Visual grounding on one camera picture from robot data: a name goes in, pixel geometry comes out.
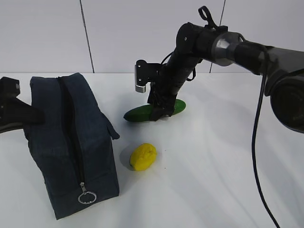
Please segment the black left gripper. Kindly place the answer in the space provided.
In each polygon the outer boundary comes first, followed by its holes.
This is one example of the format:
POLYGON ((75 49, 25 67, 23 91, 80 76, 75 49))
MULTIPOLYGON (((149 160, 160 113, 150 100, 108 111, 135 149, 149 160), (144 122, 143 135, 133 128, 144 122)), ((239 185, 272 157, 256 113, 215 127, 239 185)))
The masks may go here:
POLYGON ((17 99, 19 94, 19 80, 5 76, 0 79, 0 133, 45 122, 44 112, 17 99))

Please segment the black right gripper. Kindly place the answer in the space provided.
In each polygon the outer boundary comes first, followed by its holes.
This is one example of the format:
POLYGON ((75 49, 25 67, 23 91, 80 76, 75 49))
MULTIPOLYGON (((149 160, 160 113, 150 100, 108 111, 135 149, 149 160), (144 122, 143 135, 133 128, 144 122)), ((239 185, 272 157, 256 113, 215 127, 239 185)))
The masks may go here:
POLYGON ((171 117, 176 96, 191 73, 195 76, 197 57, 192 54, 171 53, 158 69, 156 82, 151 86, 148 103, 152 104, 151 121, 171 117))

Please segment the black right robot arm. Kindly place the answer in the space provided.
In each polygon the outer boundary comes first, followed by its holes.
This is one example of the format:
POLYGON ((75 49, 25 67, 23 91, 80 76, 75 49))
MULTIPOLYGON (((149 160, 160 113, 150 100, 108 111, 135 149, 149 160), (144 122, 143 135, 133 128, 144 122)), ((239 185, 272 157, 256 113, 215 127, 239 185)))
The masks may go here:
POLYGON ((177 93, 195 77, 203 60, 226 67, 236 64, 262 76, 261 95, 270 98, 279 122, 290 130, 304 130, 304 54, 302 51, 265 46, 248 41, 226 26, 197 26, 186 23, 179 29, 176 48, 167 63, 157 69, 148 102, 152 121, 171 116, 177 93))

